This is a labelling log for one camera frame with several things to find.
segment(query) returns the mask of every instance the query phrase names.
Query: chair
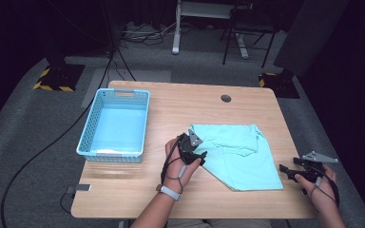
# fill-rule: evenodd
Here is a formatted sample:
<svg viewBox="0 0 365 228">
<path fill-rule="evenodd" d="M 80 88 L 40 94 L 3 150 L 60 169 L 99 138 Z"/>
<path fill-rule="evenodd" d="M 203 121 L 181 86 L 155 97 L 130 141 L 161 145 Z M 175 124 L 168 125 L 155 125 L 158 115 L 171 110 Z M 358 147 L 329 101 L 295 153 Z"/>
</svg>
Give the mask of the chair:
<svg viewBox="0 0 365 228">
<path fill-rule="evenodd" d="M 235 46 L 239 48 L 252 48 L 252 49 L 264 49 L 266 50 L 265 57 L 262 62 L 262 68 L 265 67 L 266 59 L 268 58 L 269 51 L 275 38 L 275 33 L 280 30 L 279 18 L 284 10 L 285 3 L 280 0 L 247 0 L 239 1 L 233 9 L 230 10 L 230 20 L 228 27 L 223 31 L 221 40 L 227 30 L 228 37 L 226 42 L 226 48 L 224 51 L 223 64 L 226 62 L 227 50 L 230 46 L 230 38 L 233 34 L 248 34 L 258 35 L 258 39 L 254 42 L 254 45 L 265 35 L 271 34 L 268 48 L 265 47 L 243 47 Z"/>
</svg>

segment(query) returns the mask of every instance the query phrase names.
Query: smartwatch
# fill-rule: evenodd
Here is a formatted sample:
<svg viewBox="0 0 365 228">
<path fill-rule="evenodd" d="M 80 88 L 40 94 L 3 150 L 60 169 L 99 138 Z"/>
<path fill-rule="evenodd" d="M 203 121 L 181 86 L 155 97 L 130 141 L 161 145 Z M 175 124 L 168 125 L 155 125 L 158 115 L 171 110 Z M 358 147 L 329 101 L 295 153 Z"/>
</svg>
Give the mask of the smartwatch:
<svg viewBox="0 0 365 228">
<path fill-rule="evenodd" d="M 168 187 L 159 184 L 156 187 L 156 191 L 164 193 L 168 195 L 170 198 L 174 199 L 175 201 L 178 201 L 180 199 L 180 194 L 174 192 L 173 190 L 169 189 Z"/>
</svg>

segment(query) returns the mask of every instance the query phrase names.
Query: basket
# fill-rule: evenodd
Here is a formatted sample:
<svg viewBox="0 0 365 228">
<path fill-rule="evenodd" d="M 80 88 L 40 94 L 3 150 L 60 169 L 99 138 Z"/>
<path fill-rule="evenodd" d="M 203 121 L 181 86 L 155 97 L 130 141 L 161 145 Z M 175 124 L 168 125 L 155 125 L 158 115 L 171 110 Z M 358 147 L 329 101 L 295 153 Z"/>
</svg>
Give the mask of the basket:
<svg viewBox="0 0 365 228">
<path fill-rule="evenodd" d="M 77 153 L 93 162 L 142 162 L 150 92 L 100 88 Z"/>
</svg>

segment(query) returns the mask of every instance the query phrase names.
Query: gray carpet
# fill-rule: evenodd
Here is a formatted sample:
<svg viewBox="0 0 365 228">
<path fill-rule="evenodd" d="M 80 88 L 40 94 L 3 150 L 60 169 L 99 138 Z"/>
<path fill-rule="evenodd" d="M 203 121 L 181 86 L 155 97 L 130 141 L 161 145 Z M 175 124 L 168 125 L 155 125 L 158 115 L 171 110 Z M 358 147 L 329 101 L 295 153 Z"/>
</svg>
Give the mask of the gray carpet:
<svg viewBox="0 0 365 228">
<path fill-rule="evenodd" d="M 182 36 L 179 55 L 171 54 L 171 35 L 165 36 L 163 43 L 156 46 L 122 44 L 120 51 L 132 73 L 142 81 L 259 86 L 261 72 L 281 71 L 272 63 L 284 40 L 284 33 L 278 35 L 265 69 L 260 68 L 264 53 L 261 50 L 249 50 L 250 59 L 243 60 L 237 49 L 230 49 L 223 66 L 225 43 L 219 40 L 220 36 L 220 31 L 212 29 L 191 30 Z M 65 132 L 84 112 L 102 77 L 105 77 L 102 86 L 113 79 L 122 80 L 115 70 L 117 65 L 121 75 L 130 80 L 119 53 L 115 54 L 115 63 L 112 63 L 108 75 L 104 76 L 108 61 L 104 56 L 102 53 L 67 58 L 69 64 L 86 65 L 75 92 L 32 89 L 48 64 L 45 60 L 33 67 L 14 89 L 0 113 L 0 202 L 16 171 Z M 303 155 L 315 150 L 337 157 L 297 78 L 294 82 L 300 99 L 278 100 L 298 153 Z M 117 219 L 74 218 L 61 209 L 60 198 L 69 185 L 78 183 L 83 169 L 84 158 L 75 150 L 85 121 L 86 115 L 14 181 L 5 204 L 8 227 L 122 227 Z M 340 211 L 347 227 L 364 228 L 365 205 L 352 180 L 340 163 L 331 167 L 338 174 Z M 71 203 L 71 198 L 64 198 L 65 208 L 70 209 Z M 290 224 L 294 228 L 318 227 L 315 219 L 290 220 Z M 273 227 L 288 226 L 284 220 L 274 219 Z"/>
</svg>

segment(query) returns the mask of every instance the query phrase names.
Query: table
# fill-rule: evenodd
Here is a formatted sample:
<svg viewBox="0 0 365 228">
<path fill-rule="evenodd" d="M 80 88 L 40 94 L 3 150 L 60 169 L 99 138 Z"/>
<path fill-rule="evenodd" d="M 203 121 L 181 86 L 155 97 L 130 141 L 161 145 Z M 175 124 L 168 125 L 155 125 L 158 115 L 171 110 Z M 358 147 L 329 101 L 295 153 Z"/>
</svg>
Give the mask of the table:
<svg viewBox="0 0 365 228">
<path fill-rule="evenodd" d="M 233 5 L 201 3 L 201 2 L 186 2 L 178 0 L 176 8 L 176 31 L 174 32 L 173 49 L 171 53 L 180 53 L 180 38 L 181 38 L 181 19 L 182 16 L 209 17 L 230 19 L 230 10 Z M 248 59 L 247 49 L 244 47 L 242 34 L 236 36 L 236 40 L 240 47 L 241 56 L 243 59 Z"/>
<path fill-rule="evenodd" d="M 164 145 L 193 124 L 256 124 L 270 144 L 275 166 L 296 168 L 298 157 L 272 90 L 259 87 L 113 81 L 109 87 L 148 89 L 151 93 L 142 163 L 87 161 L 76 193 L 76 218 L 131 219 L 155 196 L 165 159 Z M 229 95 L 230 103 L 221 100 Z M 202 167 L 184 188 L 173 219 L 310 219 L 316 211 L 300 185 L 279 172 L 283 190 L 235 192 Z"/>
</svg>

